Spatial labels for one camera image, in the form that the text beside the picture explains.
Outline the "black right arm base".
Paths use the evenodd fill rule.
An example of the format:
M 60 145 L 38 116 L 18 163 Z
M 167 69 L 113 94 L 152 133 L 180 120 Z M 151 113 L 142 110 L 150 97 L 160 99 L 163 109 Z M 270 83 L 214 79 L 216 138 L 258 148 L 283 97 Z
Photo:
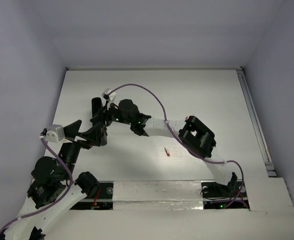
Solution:
M 214 181 L 202 182 L 200 195 L 205 210 L 249 209 L 245 184 L 241 185 L 241 180 L 234 172 L 228 185 Z

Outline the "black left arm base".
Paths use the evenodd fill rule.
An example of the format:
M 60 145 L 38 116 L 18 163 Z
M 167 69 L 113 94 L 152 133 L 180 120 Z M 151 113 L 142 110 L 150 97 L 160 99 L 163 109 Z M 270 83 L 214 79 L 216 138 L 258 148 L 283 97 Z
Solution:
M 98 190 L 92 197 L 86 197 L 76 203 L 71 210 L 112 210 L 114 182 L 101 182 Z

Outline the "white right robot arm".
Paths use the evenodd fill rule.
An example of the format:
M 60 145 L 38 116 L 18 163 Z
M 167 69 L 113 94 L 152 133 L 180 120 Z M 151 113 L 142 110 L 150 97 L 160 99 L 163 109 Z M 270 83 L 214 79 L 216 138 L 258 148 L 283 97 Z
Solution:
M 190 154 L 205 162 L 222 196 L 235 191 L 236 174 L 226 168 L 226 162 L 219 156 L 215 134 L 197 117 L 189 116 L 186 120 L 158 119 L 139 112 L 130 99 L 121 100 L 119 104 L 103 104 L 99 97 L 91 100 L 91 112 L 92 136 L 97 146 L 107 144 L 107 127 L 113 122 L 129 125 L 130 130 L 138 136 L 177 138 Z

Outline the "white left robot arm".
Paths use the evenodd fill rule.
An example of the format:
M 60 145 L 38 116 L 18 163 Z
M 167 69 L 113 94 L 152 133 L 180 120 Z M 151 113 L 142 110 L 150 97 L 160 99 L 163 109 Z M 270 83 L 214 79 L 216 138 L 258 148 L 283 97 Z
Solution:
M 96 200 L 99 181 L 88 171 L 73 177 L 81 149 L 107 143 L 101 121 L 80 132 L 81 120 L 68 126 L 52 125 L 43 130 L 40 140 L 52 154 L 37 160 L 31 172 L 33 181 L 18 216 L 0 230 L 0 240 L 43 240 L 53 224 L 84 198 Z

